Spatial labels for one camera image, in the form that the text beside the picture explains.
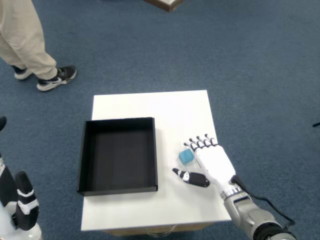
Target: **black cable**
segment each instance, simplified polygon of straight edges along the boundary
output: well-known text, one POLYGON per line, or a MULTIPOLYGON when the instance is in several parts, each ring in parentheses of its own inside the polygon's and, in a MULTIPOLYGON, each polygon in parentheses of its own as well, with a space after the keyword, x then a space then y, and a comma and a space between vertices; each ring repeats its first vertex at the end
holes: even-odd
POLYGON ((314 128, 315 128, 315 127, 318 127, 318 126, 320 126, 320 122, 312 125, 312 127, 314 127, 314 128))
POLYGON ((246 185, 242 182, 240 177, 234 175, 231 178, 231 182, 234 184, 237 184, 240 188, 242 188, 251 197, 253 197, 257 200, 267 202, 269 204, 269 206, 272 207, 279 215, 281 215, 283 218, 287 219, 289 222, 283 228, 285 231, 287 231, 290 226, 293 226, 296 224, 296 222, 292 218, 288 217, 286 214, 284 214, 282 211, 280 211, 268 198, 263 197, 263 196, 257 196, 257 195, 252 194, 251 192, 249 192, 246 185))

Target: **white shoe sole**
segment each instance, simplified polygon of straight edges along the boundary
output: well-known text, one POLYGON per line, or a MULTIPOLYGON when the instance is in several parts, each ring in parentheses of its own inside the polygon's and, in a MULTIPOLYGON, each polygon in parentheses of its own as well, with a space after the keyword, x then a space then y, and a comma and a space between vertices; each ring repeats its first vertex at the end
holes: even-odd
POLYGON ((49 91, 51 89, 55 89, 56 87, 60 86, 60 85, 66 85, 68 83, 70 83, 70 81, 72 79, 74 79, 77 75, 77 70, 75 70, 75 73, 72 75, 72 77, 64 80, 64 81, 61 81, 61 82, 57 82, 57 83, 48 83, 47 85, 40 85, 39 83, 36 85, 36 88, 39 90, 39 91, 42 91, 42 92, 46 92, 46 91, 49 91))
POLYGON ((25 71, 25 73, 23 73, 23 74, 14 74, 14 77, 15 77, 15 79, 17 79, 17 80, 25 80, 27 77, 29 77, 30 75, 32 74, 32 72, 29 70, 29 69, 27 69, 26 71, 25 71))

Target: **black tray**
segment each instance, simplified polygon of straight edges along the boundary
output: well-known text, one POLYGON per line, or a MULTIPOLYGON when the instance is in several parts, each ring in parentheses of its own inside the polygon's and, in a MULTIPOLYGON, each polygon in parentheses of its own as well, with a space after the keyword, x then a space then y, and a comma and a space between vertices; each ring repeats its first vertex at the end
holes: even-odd
POLYGON ((157 190, 154 118, 85 122, 78 193, 97 196, 157 190))

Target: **person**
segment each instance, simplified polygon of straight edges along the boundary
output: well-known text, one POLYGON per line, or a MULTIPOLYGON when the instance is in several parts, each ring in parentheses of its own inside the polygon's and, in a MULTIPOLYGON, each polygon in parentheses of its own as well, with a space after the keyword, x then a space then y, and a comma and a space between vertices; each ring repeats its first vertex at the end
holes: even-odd
POLYGON ((32 0, 0 0, 0 57, 14 69, 14 77, 38 77, 37 89, 49 91, 77 75, 73 66, 56 67, 46 52, 42 25, 32 0))

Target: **robot finger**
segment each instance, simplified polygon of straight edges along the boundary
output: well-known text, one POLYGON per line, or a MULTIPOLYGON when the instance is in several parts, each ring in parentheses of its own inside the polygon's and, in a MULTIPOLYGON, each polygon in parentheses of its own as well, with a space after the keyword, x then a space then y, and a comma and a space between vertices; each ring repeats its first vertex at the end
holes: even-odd
POLYGON ((205 134, 204 136, 210 141, 213 146, 218 145, 218 141, 214 137, 210 137, 208 134, 205 134))
POLYGON ((198 149, 198 148, 199 148, 199 147, 198 147, 198 145, 197 145, 197 144, 195 144, 194 142, 191 142, 191 143, 187 143, 187 142, 185 142, 183 145, 185 145, 185 146, 189 147, 193 152, 195 152, 195 151, 196 151, 196 149, 198 149))
POLYGON ((206 146, 207 148, 212 146, 211 142, 206 137, 197 136, 196 138, 203 142, 204 146, 206 146))
POLYGON ((205 147, 205 144, 204 144, 201 140, 197 141, 196 144, 197 144, 197 145, 199 146, 199 148, 201 148, 201 149, 203 149, 203 148, 205 147))

